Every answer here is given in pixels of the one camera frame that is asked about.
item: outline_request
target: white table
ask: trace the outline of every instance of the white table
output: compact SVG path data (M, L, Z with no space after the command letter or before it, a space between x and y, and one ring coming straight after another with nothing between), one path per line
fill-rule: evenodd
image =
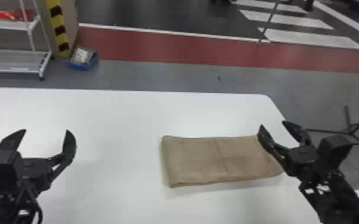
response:
M288 147L296 142L263 95L0 88L0 140L27 129L19 151L61 151L64 131L78 142L74 162L39 197L44 223L319 223L286 175L252 182L170 189L163 184L163 135L254 135L260 124Z

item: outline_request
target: white wire shelf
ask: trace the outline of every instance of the white wire shelf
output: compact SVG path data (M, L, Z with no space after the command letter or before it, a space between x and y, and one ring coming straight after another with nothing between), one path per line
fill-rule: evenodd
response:
M43 72L51 52L15 51L0 49L0 72L39 73Z
M36 25L39 23L40 17L37 15L32 22L28 22L28 29L25 22L23 21L9 21L9 20L0 20L0 29L4 30L30 30L32 31Z

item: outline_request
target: folded towel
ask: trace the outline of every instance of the folded towel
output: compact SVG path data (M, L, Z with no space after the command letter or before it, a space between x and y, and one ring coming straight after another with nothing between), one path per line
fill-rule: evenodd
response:
M179 138L164 136L162 150L170 187L250 181L283 173L256 136Z

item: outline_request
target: gray floor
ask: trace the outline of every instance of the gray floor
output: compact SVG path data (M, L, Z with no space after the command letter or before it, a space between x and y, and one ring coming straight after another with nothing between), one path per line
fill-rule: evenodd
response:
M90 71L71 70L57 59L46 81L34 75L0 74L0 86L135 91L265 94L285 118L304 127L342 129L343 106L359 121L359 75L280 69L165 63L100 61ZM313 134L315 142L322 135ZM342 164L348 181L359 189L359 147Z

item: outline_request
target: tan cloth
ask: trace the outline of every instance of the tan cloth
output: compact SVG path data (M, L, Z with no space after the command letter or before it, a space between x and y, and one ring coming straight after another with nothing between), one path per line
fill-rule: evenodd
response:
M163 158L170 187L250 181L283 173L256 136L179 138L164 136Z

